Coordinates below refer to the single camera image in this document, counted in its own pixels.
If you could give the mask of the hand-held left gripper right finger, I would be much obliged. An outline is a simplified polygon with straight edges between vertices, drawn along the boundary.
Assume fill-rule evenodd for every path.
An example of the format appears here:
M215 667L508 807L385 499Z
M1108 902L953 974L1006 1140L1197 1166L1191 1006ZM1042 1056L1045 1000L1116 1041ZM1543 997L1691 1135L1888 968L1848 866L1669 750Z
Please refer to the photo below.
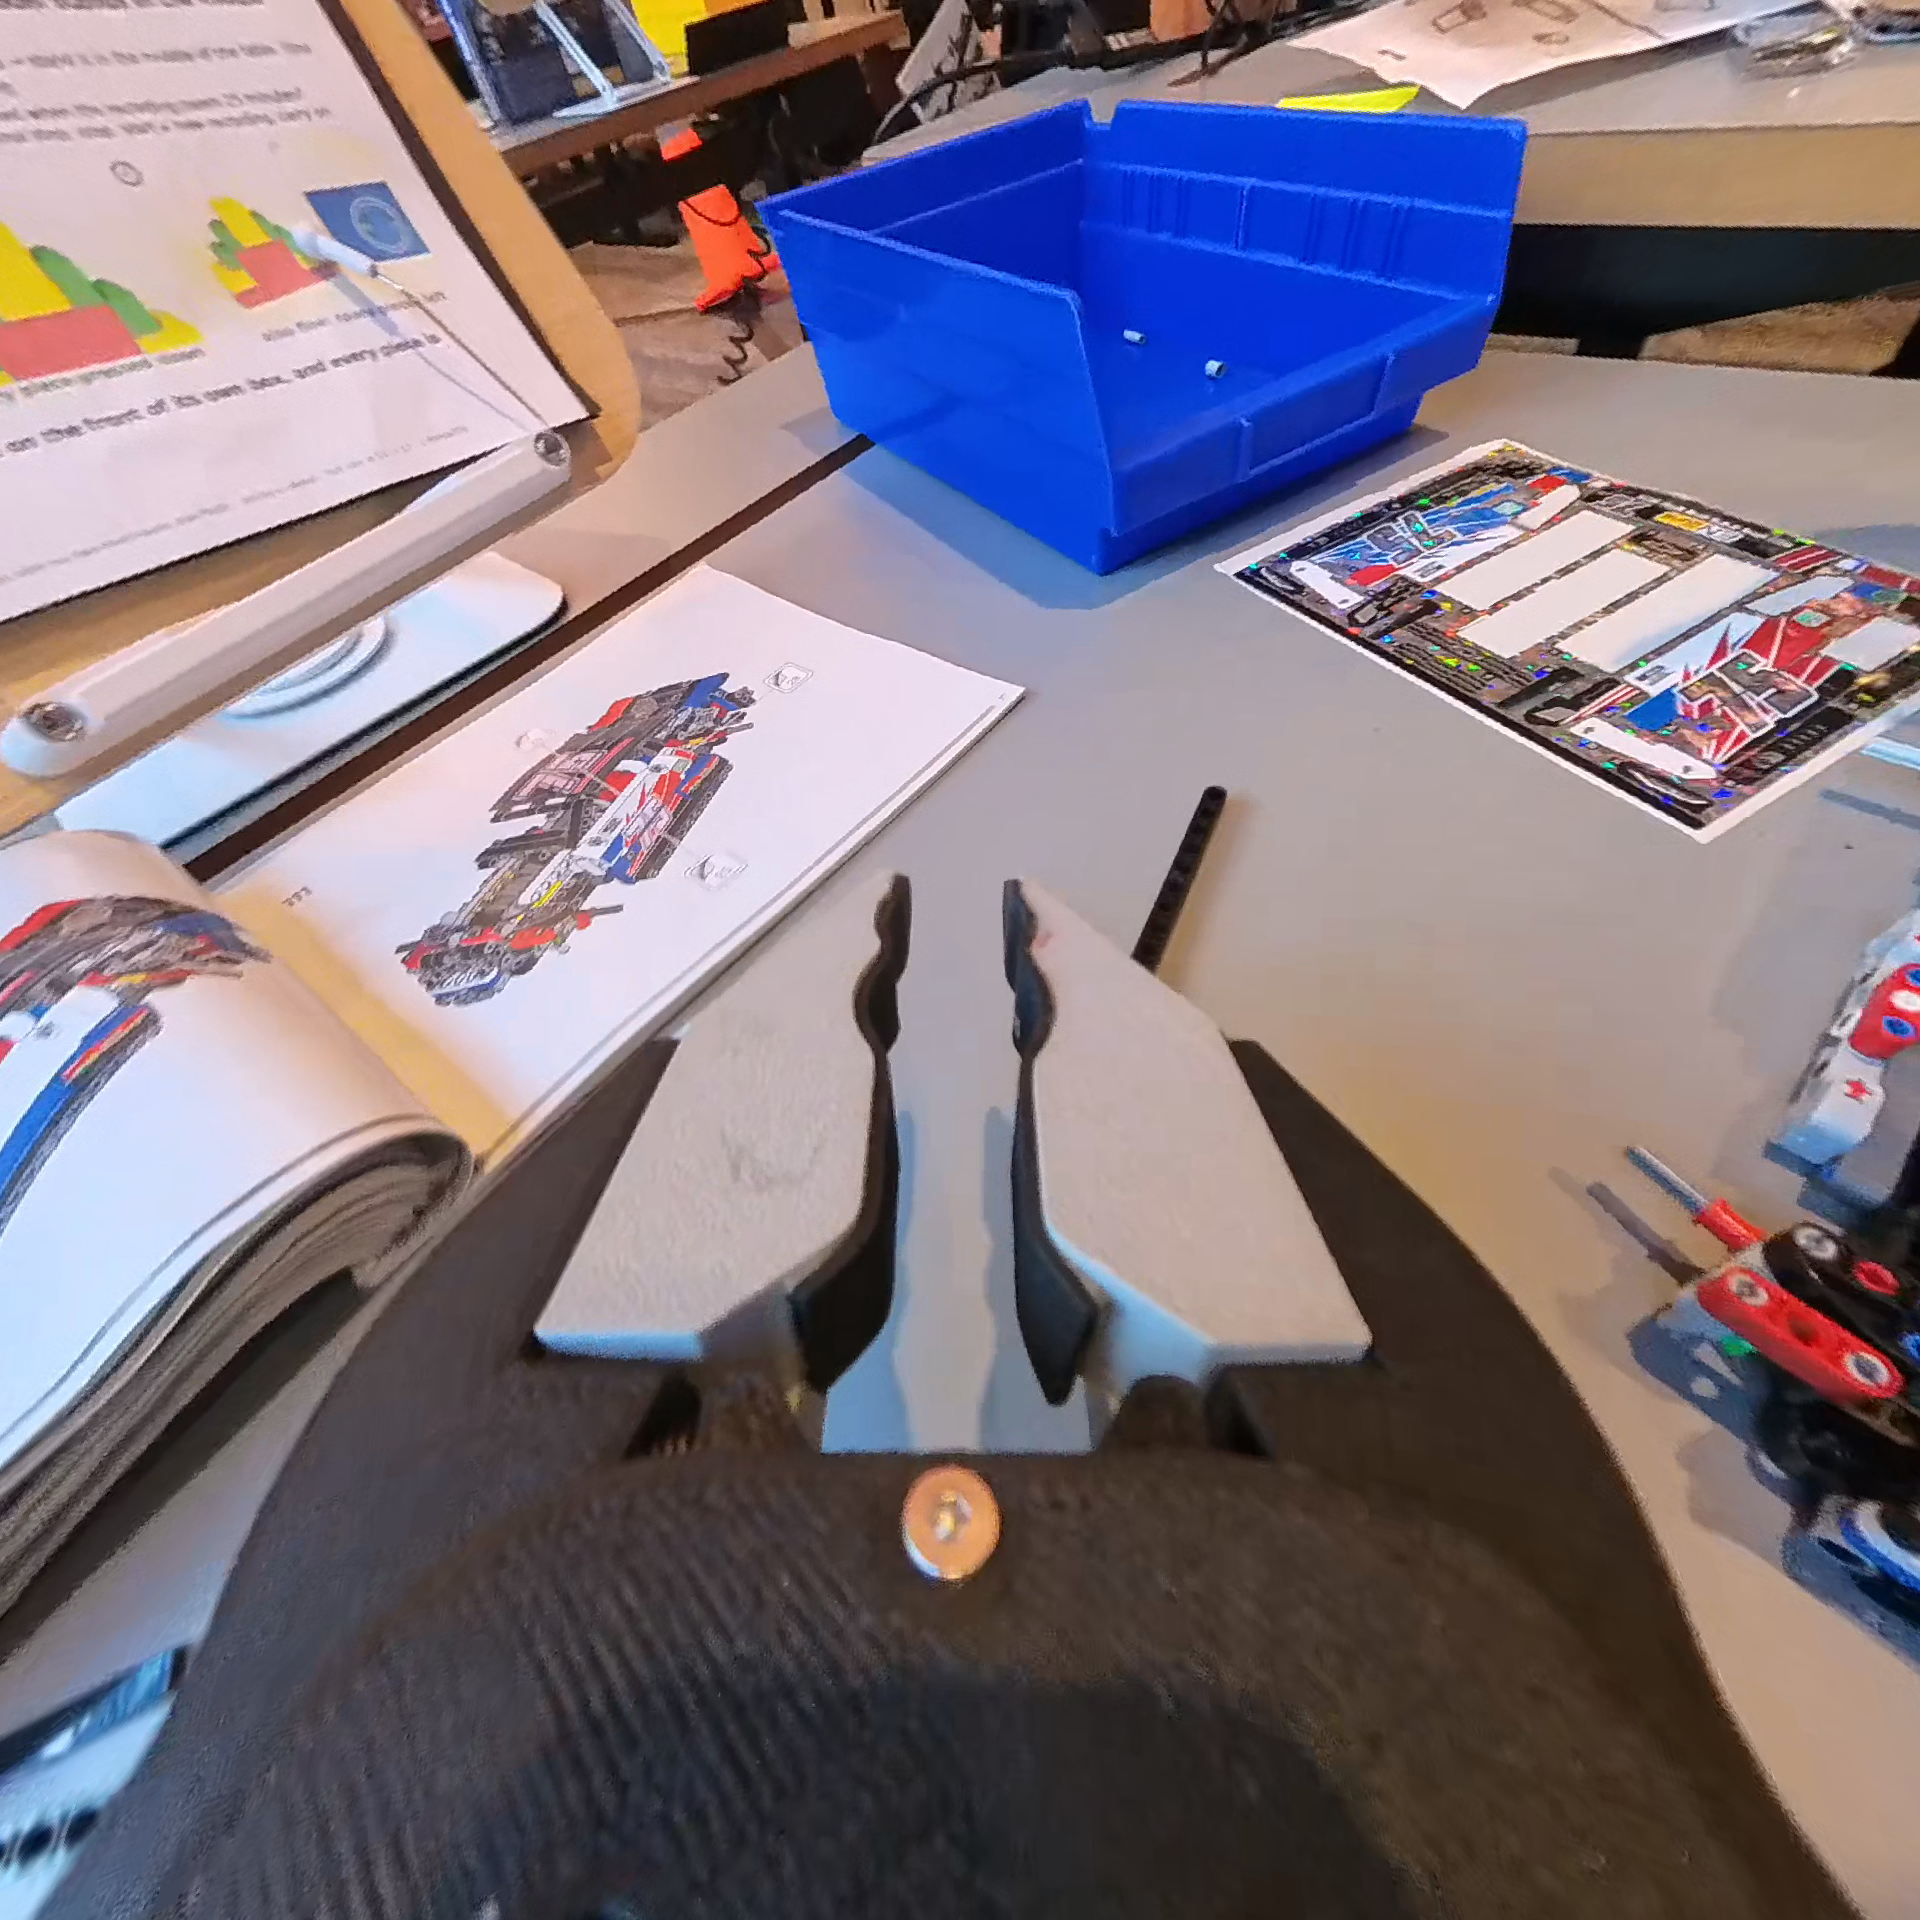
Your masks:
M1001 886L1015 1000L1015 1315L1091 1438L1127 1395L1353 1366L1370 1327L1243 1070L1181 991L1028 878Z

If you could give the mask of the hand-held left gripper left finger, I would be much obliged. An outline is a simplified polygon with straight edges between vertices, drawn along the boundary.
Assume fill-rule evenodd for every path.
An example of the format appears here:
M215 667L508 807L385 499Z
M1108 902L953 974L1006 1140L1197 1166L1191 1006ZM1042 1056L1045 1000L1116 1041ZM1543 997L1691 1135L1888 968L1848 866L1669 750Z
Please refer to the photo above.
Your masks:
M912 878L783 932L677 1035L540 1320L545 1355L768 1380L819 1442L898 1259Z

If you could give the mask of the long black beam brick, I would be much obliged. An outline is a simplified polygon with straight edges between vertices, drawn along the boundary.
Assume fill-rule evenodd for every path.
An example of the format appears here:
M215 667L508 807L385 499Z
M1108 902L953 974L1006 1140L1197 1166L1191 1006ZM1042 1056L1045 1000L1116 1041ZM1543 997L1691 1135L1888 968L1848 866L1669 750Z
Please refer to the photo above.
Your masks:
M1162 968L1164 951L1173 948L1173 932L1187 908L1187 894L1212 849L1212 837L1225 817L1225 807L1227 789L1222 782L1207 782L1187 814L1181 840L1162 870L1162 886L1132 943L1132 964L1147 974Z

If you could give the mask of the brick-built toy car model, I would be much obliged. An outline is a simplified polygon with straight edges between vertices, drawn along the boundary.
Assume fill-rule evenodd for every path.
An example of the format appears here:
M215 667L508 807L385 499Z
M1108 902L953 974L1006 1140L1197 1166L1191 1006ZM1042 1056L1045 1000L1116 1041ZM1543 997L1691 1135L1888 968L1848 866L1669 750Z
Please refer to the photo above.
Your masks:
M1885 1194L1842 1187L1917 1062L1917 911L1862 948L1766 1149L1816 1207L1763 1228L1626 1146L1677 1210L1716 1245L1653 1326L1726 1384L1749 1445L1789 1498L1789 1550L1826 1564L1917 1639L1917 1141Z

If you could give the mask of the white task instruction sheet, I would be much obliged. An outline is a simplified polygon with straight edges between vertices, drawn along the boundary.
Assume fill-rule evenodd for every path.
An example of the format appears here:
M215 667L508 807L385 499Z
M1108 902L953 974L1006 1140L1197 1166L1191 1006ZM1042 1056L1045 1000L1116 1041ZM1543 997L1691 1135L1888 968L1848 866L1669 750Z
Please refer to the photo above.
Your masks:
M583 415L321 2L3 2L3 621Z

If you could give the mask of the open instruction booklet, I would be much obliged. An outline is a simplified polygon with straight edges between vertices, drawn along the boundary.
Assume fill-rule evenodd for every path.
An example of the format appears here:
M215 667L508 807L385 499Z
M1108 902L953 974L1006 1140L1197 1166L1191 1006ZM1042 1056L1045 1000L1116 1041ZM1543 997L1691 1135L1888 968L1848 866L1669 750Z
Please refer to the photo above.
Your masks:
M1020 697L701 563L215 889L6 846L3 1608Z

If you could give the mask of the holographic sticker sheet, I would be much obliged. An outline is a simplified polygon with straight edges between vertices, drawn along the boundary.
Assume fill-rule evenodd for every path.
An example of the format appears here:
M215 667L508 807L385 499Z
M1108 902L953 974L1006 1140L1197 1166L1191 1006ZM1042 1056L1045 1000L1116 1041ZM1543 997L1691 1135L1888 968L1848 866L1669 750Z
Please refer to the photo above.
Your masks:
M1917 575L1485 440L1217 560L1693 842L1917 717Z

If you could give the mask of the blue plastic bin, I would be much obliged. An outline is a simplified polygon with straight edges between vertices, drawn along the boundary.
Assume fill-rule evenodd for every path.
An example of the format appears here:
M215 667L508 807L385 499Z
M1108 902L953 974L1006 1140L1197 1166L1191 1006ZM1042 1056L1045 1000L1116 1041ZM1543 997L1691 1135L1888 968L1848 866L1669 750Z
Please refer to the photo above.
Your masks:
M1111 575L1477 367L1526 125L1086 102L765 204L833 415Z

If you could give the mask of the orange plastic object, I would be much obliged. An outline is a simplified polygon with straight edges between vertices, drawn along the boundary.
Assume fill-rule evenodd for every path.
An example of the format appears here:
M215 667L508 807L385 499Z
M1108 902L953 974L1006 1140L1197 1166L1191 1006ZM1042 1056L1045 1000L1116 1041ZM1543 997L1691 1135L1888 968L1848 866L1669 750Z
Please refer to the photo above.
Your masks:
M758 293L768 276L779 273L771 240L728 186L714 184L681 199L678 218L701 267L700 314L714 314L741 293Z

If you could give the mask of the wooden document stand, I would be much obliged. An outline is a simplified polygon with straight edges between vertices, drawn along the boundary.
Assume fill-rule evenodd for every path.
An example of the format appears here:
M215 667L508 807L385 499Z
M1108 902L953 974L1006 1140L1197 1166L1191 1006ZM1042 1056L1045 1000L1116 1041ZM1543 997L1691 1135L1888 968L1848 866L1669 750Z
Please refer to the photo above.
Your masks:
M3 837L609 476L635 379L402 2L322 2L467 243L588 415L3 621Z

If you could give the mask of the white printed paper sheet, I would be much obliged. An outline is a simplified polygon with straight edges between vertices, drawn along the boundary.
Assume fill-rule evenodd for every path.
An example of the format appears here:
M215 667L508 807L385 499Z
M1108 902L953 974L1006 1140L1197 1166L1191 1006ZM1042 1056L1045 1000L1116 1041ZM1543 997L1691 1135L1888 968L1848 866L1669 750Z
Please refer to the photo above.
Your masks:
M1452 108L1548 71L1666 53L1797 2L1381 2L1294 41Z

